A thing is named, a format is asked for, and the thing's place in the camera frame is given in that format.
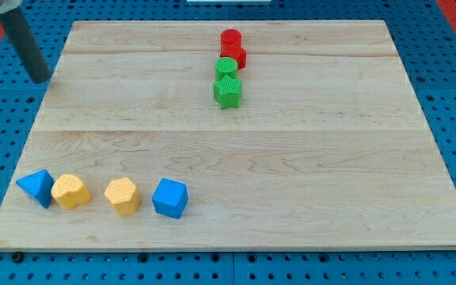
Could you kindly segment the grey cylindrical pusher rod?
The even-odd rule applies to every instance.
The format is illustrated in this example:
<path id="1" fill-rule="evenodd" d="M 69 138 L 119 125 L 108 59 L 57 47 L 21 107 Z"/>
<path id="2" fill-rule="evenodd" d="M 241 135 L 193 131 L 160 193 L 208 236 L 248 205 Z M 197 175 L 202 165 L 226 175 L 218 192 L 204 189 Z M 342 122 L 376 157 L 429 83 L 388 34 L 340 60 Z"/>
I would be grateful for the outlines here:
<path id="1" fill-rule="evenodd" d="M 0 0 L 0 25 L 30 79 L 39 84 L 52 76 L 50 67 L 21 11 L 22 0 Z"/>

